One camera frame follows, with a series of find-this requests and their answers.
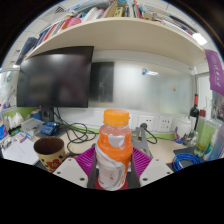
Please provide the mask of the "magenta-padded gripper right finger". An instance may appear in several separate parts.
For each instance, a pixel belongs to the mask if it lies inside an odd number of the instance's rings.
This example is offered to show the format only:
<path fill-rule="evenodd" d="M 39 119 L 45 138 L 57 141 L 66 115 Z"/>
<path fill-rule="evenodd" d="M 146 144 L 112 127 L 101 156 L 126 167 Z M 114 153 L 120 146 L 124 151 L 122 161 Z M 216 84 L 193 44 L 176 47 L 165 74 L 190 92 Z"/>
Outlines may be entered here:
<path fill-rule="evenodd" d="M 128 188 L 146 186 L 172 173 L 173 171 L 163 161 L 133 149 L 131 168 L 128 172 Z"/>

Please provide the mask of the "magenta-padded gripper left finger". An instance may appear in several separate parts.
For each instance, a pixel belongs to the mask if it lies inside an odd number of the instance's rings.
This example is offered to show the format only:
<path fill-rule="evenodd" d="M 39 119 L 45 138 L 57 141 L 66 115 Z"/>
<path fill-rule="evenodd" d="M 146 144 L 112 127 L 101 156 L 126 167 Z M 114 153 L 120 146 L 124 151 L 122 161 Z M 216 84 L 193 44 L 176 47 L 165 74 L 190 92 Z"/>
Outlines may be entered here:
<path fill-rule="evenodd" d="M 53 174 L 78 186 L 93 189 L 97 178 L 95 148 L 86 150 L 77 158 L 68 157 Z"/>

